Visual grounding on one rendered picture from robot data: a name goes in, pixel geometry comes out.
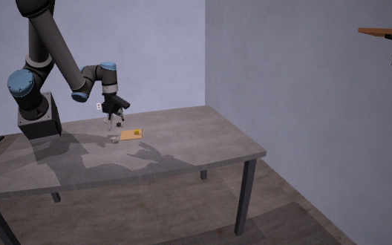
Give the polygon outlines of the tan square mat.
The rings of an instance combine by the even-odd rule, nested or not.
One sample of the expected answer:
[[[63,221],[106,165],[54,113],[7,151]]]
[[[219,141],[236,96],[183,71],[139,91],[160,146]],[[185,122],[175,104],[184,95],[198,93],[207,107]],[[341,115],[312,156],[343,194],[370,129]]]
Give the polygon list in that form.
[[[122,131],[120,140],[142,139],[142,129],[138,129],[139,134],[135,134],[134,130]]]

